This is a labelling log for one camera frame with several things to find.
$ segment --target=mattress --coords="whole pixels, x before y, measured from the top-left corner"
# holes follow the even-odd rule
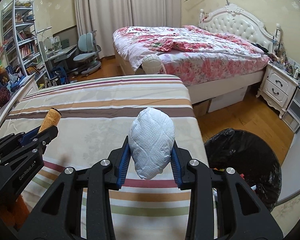
[[[262,50],[238,36],[195,26],[125,27],[113,38],[133,71],[145,55],[157,54],[164,65],[160,73],[176,75],[186,86],[253,73],[269,61]]]
[[[169,115],[178,146],[208,164],[201,133],[182,81],[172,75],[105,78],[48,88],[25,97],[0,128],[0,138],[40,126],[48,110],[58,109],[59,134],[43,155],[44,167],[22,196],[31,210],[65,167],[91,167],[120,148],[130,126],[146,107]],[[86,196],[83,193],[81,236],[86,237]],[[120,191],[110,191],[117,239],[184,239],[189,191],[180,191],[168,164],[153,180],[141,180],[131,159]]]

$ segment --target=bed frame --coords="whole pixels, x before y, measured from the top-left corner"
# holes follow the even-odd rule
[[[260,44],[269,52],[273,51],[273,35],[266,31],[263,22],[233,3],[210,12],[209,16],[200,22],[199,28],[211,33],[235,34],[249,42]],[[119,55],[115,46],[114,51],[124,75],[144,74],[140,68],[134,72],[130,63]],[[191,103],[195,104],[261,82],[263,75],[264,70],[260,70],[246,75],[188,86]]]

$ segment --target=white headboard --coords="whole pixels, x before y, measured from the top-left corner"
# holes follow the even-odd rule
[[[265,30],[263,22],[233,3],[210,12],[199,27],[211,33],[235,34],[272,52],[273,35]]]

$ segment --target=chair seat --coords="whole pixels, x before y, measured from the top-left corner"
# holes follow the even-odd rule
[[[90,57],[95,56],[95,54],[96,54],[95,52],[79,54],[78,56],[75,56],[73,60],[76,61],[76,62],[86,61]]]

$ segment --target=floral quilt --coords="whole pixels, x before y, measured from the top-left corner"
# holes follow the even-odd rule
[[[253,73],[269,60],[261,49],[236,35],[209,33],[192,25],[125,27],[113,39],[134,71],[145,55],[157,54],[164,65],[160,73],[176,75],[185,85]]]

